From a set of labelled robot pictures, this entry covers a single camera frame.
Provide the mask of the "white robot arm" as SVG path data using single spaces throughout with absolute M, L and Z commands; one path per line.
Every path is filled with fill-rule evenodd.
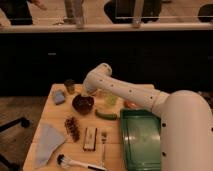
M 213 112 L 198 93 L 166 93 L 111 77 L 101 63 L 86 75 L 82 94 L 107 90 L 129 100 L 161 119 L 162 171 L 213 171 Z

